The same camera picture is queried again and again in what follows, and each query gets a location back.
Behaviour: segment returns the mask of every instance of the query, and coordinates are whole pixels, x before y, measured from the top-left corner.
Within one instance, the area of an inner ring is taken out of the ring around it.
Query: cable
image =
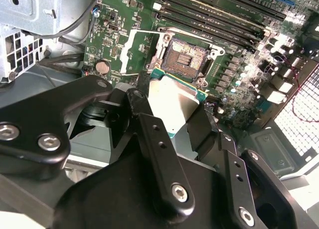
[[[58,37],[64,36],[72,32],[73,30],[75,30],[84,21],[86,15],[92,11],[96,3],[97,3],[97,0],[92,0],[89,6],[81,14],[81,16],[76,21],[74,21],[70,26],[61,30],[59,33],[51,34],[51,35],[39,35],[39,34],[31,33],[31,35],[34,37],[42,38],[42,39],[51,39],[51,38],[58,38]]]
[[[287,59],[286,59],[286,62],[290,65],[290,67],[291,67],[291,69],[292,69],[292,71],[293,71],[293,73],[294,73],[294,75],[295,75],[296,82],[297,82],[297,85],[298,85],[298,89],[297,89],[297,91],[296,91],[296,93],[295,93],[295,95],[294,95],[294,97],[293,97],[293,99],[292,99],[292,112],[293,112],[293,115],[294,115],[295,117],[297,117],[300,121],[303,121],[303,122],[306,122],[306,123],[319,123],[319,121],[316,121],[316,120],[303,119],[303,118],[301,118],[300,116],[298,116],[298,115],[296,114],[296,112],[295,112],[295,99],[296,99],[298,93],[301,91],[302,88],[301,88],[301,85],[300,85],[300,83],[299,83],[298,74],[297,74],[295,68],[290,64],[290,62],[289,62]]]
[[[39,65],[45,66],[56,63],[81,62],[84,59],[83,53],[67,54],[55,58],[45,58],[38,62]]]
[[[71,45],[71,46],[75,46],[75,45],[79,45],[79,44],[84,43],[84,42],[86,41],[86,39],[89,37],[89,35],[90,35],[90,33],[91,33],[92,29],[93,29],[94,22],[95,22],[94,19],[95,19],[95,18],[94,18],[94,15],[92,15],[92,20],[91,20],[91,23],[90,23],[88,32],[87,32],[86,35],[83,37],[83,39],[81,39],[81,40],[79,40],[79,41],[77,41],[77,42],[73,42],[73,41],[71,41],[71,40],[69,40],[69,39],[64,38],[64,37],[61,36],[61,37],[59,38],[59,41],[62,42],[62,43],[69,44],[69,45]]]
[[[70,41],[67,38],[64,38],[63,36],[59,37],[59,42],[68,44],[79,51],[84,51],[84,48],[85,48],[85,46],[83,45],[72,44],[72,41]]]
[[[45,75],[45,77],[50,81],[50,83],[52,84],[52,86],[53,86],[54,88],[56,88],[56,85],[55,85],[55,83],[53,82],[52,78],[49,76],[49,74],[48,74],[42,67],[40,67],[40,68],[41,68],[43,74]]]

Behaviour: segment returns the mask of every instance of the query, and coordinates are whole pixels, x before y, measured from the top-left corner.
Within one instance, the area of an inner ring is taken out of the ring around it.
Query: black mounting arm
[[[200,124],[206,131],[199,135]],[[188,131],[198,160],[214,168],[176,154],[142,91],[112,90],[98,76],[0,109],[0,173],[48,183],[64,167],[69,138],[94,126],[110,128],[110,165],[71,186],[48,210],[52,221],[38,220],[45,227],[317,229],[260,156],[239,158],[232,138],[213,128],[201,106]],[[263,210],[267,200],[274,208],[270,218]]]

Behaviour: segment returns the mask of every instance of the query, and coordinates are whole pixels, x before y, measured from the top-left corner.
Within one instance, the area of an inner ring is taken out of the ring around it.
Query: electrolytic capacitor
[[[238,75],[239,75],[241,78],[247,77],[247,73],[244,72],[244,71],[239,71],[239,72],[238,72]]]
[[[277,39],[275,39],[275,38],[271,38],[270,40],[269,40],[269,42],[273,45],[273,46],[275,46],[275,47],[279,47],[280,46],[280,41],[279,40],[277,40]]]
[[[227,102],[227,97],[224,95],[224,96],[222,96],[221,97],[221,101],[223,102],[223,103],[226,103]]]
[[[229,91],[231,93],[236,93],[236,88],[231,86],[231,87],[229,87]]]
[[[287,53],[287,54],[292,54],[294,53],[294,50],[286,45],[282,45],[281,48]]]
[[[240,86],[241,85],[241,80],[238,79],[238,78],[235,78],[234,79],[234,83],[235,83],[235,86]]]
[[[256,91],[254,91],[254,96],[257,98],[257,99],[260,99],[260,94]]]
[[[266,49],[268,49],[270,51],[270,53],[274,53],[276,52],[276,48],[274,46],[272,46],[271,44],[267,44],[266,45]]]
[[[235,108],[231,108],[229,111],[230,111],[231,115],[235,115],[235,113],[236,113],[236,109]]]
[[[274,76],[276,74],[276,72],[272,69],[269,69],[268,70],[268,73],[271,75],[271,76]]]
[[[255,80],[251,80],[250,83],[255,87],[258,88],[259,84]]]
[[[242,67],[244,68],[245,71],[249,71],[252,69],[252,66],[247,63],[243,63]]]

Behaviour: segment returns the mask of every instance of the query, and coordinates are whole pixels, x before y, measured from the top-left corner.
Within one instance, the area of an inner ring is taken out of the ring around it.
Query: metal bracket
[[[87,76],[0,109],[0,173],[53,177],[70,153],[64,119],[76,120],[75,113],[111,92],[106,80]]]
[[[241,158],[251,171],[250,181],[253,184],[256,208],[259,211],[259,217],[267,227],[318,228],[260,155],[254,151],[246,150],[242,153]]]
[[[180,223],[193,212],[195,198],[164,123],[153,116],[142,92],[129,89],[127,99],[132,112],[130,125],[137,129],[133,134],[137,135],[146,170],[152,171],[149,182],[156,209],[170,223]]]

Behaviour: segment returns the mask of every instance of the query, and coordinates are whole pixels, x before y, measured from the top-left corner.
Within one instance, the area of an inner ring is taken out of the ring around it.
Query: ram slot
[[[235,37],[234,35],[231,35],[221,30],[215,29],[213,27],[204,25],[201,22],[198,22],[196,20],[192,20],[187,17],[183,17],[183,18],[184,19],[182,19],[180,15],[176,15],[173,12],[170,12],[169,10],[164,9],[163,11],[160,12],[160,19],[166,19],[166,20],[178,23],[183,26],[187,26],[195,30],[199,30],[201,32],[206,33],[207,35],[212,36],[212,38],[216,38],[221,41],[230,42],[237,46],[246,48],[248,50],[251,50],[254,48],[254,46],[246,40],[242,40],[240,38]]]
[[[251,34],[255,35],[256,37],[262,38],[263,34],[260,32],[259,28],[255,28],[245,22],[242,22],[238,19],[232,18],[228,15],[225,15],[221,13],[220,11],[213,10],[209,7],[205,7],[201,4],[197,4],[195,2],[188,2],[185,3],[180,0],[162,0],[164,4],[169,4],[171,6],[182,6],[184,8],[187,8],[189,10],[201,13],[205,15],[206,17],[213,18],[215,20],[218,20],[222,22],[223,24],[227,24],[237,30],[242,30],[245,34]]]
[[[249,8],[252,11],[258,12],[258,13],[260,13],[262,15],[265,15],[265,16],[268,16],[270,18],[277,19],[279,21],[284,21],[285,18],[287,17],[283,13],[280,13],[278,11],[275,11],[275,10],[271,9],[271,8],[262,6],[260,4],[251,2],[250,0],[228,0],[228,1],[234,2],[234,3],[238,4],[238,5],[241,5],[241,6],[244,6],[246,8]]]
[[[199,13],[197,11],[187,9],[187,8],[181,7],[179,5],[175,5],[174,3],[170,3],[170,6],[165,6],[165,8],[172,11],[172,12],[180,14],[182,16],[192,18],[192,19],[200,21],[204,24],[210,25],[212,27],[223,30],[223,31],[228,32],[230,34],[236,35],[239,38],[242,38],[245,40],[257,41],[256,36],[252,35],[251,33],[247,32],[245,30],[242,30],[240,28],[237,28],[235,26],[232,26],[232,25],[225,23],[223,21],[220,21],[218,19],[214,19],[214,18],[209,17],[205,14]]]
[[[218,32],[220,32],[222,34],[227,35],[226,37],[229,37],[229,35],[232,35],[236,40],[245,40],[245,41],[252,40],[253,42],[256,42],[255,39],[252,39],[249,36],[246,36],[246,35],[244,35],[242,33],[236,32],[234,30],[229,30],[229,29],[223,27],[223,25],[218,25],[218,23],[216,23],[214,21],[213,22],[208,21],[208,19],[207,18],[203,18],[202,15],[199,15],[199,14],[195,14],[195,15],[194,14],[188,14],[188,12],[184,12],[184,11],[181,11],[181,10],[178,10],[178,9],[175,9],[175,8],[171,8],[171,7],[165,7],[165,10],[168,13],[176,13],[178,15],[186,17],[187,19],[190,19],[191,20],[190,22],[193,23],[193,24],[196,24],[195,22],[198,22],[198,23],[202,24],[203,26],[215,29],[215,30],[217,30]]]
[[[208,12],[216,12],[218,14],[221,14],[225,17],[227,17],[228,19],[236,19],[238,23],[240,24],[245,24],[245,25],[250,25],[251,27],[254,28],[258,28],[261,30],[265,29],[265,26],[257,23],[257,22],[252,22],[250,20],[244,19],[241,16],[237,16],[232,12],[228,12],[226,11],[224,8],[220,8],[216,5],[213,5],[210,2],[204,1],[204,0],[188,0],[189,4],[194,5],[198,8],[204,8],[205,10],[207,10]]]

